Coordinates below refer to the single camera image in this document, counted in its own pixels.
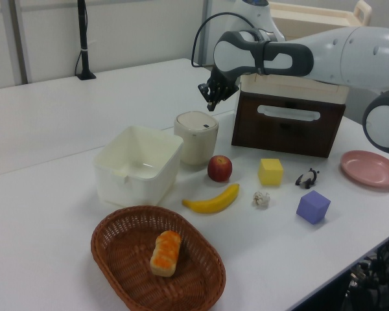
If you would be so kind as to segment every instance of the red apple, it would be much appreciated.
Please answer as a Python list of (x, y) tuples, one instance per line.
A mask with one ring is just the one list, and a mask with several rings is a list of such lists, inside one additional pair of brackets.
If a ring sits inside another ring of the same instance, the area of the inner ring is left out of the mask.
[(232, 174), (232, 162), (223, 155), (214, 155), (207, 165), (207, 175), (217, 182), (227, 181)]

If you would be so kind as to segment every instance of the brown woven basket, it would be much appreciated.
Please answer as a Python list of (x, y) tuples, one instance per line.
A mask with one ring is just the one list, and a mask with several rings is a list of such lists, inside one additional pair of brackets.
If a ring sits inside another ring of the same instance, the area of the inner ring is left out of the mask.
[[(158, 277), (150, 258), (166, 230), (178, 232), (182, 244), (174, 275)], [(209, 310), (225, 287), (216, 250), (185, 218), (162, 207), (127, 207), (108, 215), (93, 232), (91, 252), (131, 311)]]

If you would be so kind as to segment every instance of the drawer handle slot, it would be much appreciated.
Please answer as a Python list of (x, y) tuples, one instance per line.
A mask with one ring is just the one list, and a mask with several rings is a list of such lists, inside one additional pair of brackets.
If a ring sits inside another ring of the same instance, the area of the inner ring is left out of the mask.
[(259, 113), (263, 113), (267, 117), (300, 120), (307, 122), (315, 121), (320, 118), (320, 112), (318, 111), (300, 110), (292, 108), (260, 105), (258, 106), (257, 111)]

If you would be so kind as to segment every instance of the panda figurine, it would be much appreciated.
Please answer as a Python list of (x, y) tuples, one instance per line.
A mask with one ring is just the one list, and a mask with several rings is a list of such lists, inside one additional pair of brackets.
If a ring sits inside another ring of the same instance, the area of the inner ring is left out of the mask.
[(302, 174), (297, 179), (296, 186), (304, 184), (306, 189), (310, 189), (310, 186), (314, 185), (314, 183), (316, 182), (317, 174), (319, 173), (320, 173), (319, 171), (316, 172), (315, 170), (310, 168), (310, 170), (307, 173)]

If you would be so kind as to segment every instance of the banana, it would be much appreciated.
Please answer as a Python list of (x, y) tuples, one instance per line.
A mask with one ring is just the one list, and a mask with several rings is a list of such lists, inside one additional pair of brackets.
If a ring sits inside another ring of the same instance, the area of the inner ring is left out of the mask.
[(231, 205), (238, 193), (239, 184), (234, 183), (213, 199), (204, 201), (182, 200), (182, 204), (197, 213), (217, 213)]

